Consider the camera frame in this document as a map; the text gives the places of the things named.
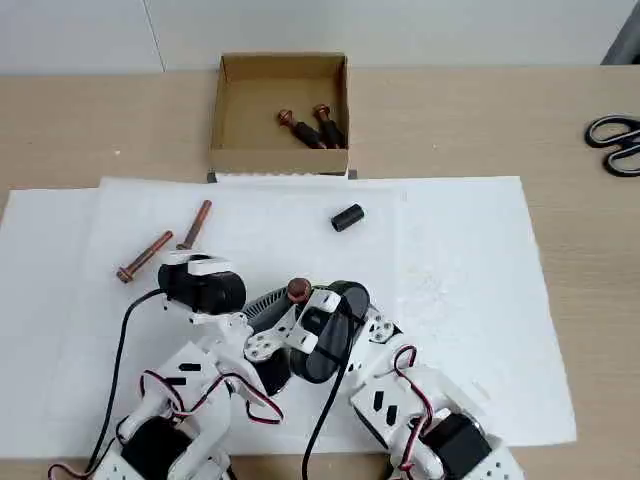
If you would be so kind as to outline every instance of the hex bolt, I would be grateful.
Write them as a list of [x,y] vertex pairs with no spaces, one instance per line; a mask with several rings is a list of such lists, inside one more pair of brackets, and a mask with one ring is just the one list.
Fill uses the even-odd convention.
[[140,267],[151,260],[151,257],[153,257],[155,253],[171,239],[171,237],[173,237],[173,232],[171,230],[164,232],[160,238],[153,242],[153,244],[144,252],[138,255],[138,257],[127,267],[118,268],[116,276],[122,281],[122,283],[131,282],[133,280],[133,275],[140,269]]
[[331,109],[324,103],[313,107],[313,114],[320,122],[320,130],[327,148],[345,148],[344,134],[340,131],[336,122],[329,118],[330,112]]
[[278,112],[278,122],[283,127],[288,127],[294,137],[300,140],[309,148],[324,150],[327,146],[322,141],[320,132],[310,127],[304,122],[299,122],[293,117],[291,110],[280,110]]
[[311,282],[306,278],[294,278],[287,285],[287,298],[293,303],[303,303],[311,296]]
[[191,250],[191,248],[193,248],[193,244],[196,241],[196,238],[198,237],[200,230],[202,229],[202,225],[204,224],[204,221],[206,220],[207,215],[209,215],[210,209],[211,209],[211,200],[205,200],[204,202],[202,202],[202,206],[200,207],[200,210],[198,210],[198,214],[196,215],[195,220],[191,224],[191,228],[189,229],[189,232],[187,233],[187,236],[185,237],[184,242],[179,243],[176,246],[176,250]]

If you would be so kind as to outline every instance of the black scissors handle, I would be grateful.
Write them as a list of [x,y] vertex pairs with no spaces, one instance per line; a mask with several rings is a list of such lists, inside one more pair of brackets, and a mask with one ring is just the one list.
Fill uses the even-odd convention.
[[[622,126],[626,131],[604,138],[596,136],[597,130],[605,125]],[[618,150],[607,155],[603,161],[603,167],[611,175],[617,177],[640,176],[640,167],[622,168],[617,165],[618,160],[622,158],[640,154],[640,120],[619,114],[598,118],[587,127],[584,141],[593,148],[619,147]]]

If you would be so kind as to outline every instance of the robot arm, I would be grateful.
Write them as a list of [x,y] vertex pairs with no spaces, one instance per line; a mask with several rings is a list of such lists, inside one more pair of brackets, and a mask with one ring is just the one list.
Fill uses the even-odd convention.
[[[283,288],[244,305],[238,280],[223,260],[168,255],[159,273],[166,307],[208,333],[143,374],[143,399],[118,428],[121,451],[108,453],[98,480],[114,468],[130,472],[128,480],[225,478],[230,461],[221,444],[231,397],[242,397],[250,418],[277,424],[283,413],[271,397],[292,375],[327,381],[345,352],[340,388],[389,452],[392,478],[524,478],[502,441],[485,433],[480,409],[443,374],[415,363],[415,347],[362,285]],[[257,418],[252,405],[275,416]]]

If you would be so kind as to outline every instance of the cardboard box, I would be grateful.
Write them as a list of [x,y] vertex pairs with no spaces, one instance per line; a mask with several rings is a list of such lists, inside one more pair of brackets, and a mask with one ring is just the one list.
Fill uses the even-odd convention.
[[[347,149],[313,150],[280,126],[281,109],[319,129],[325,103]],[[334,173],[348,166],[347,60],[343,54],[229,54],[220,61],[211,161],[223,173]]]

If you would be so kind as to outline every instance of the table surface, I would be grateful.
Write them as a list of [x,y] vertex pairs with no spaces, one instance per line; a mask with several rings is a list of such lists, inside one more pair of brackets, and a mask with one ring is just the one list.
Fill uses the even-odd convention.
[[[360,177],[522,177],[579,437],[516,449],[528,478],[640,478],[640,180],[605,174],[581,138],[599,115],[640,114],[640,68],[355,69],[349,82]],[[204,181],[215,84],[211,72],[0,78],[0,210],[11,188]],[[299,462],[241,457],[234,469],[296,479]],[[45,464],[5,460],[0,479],[43,478]],[[383,466],[317,455],[310,472],[371,480]]]

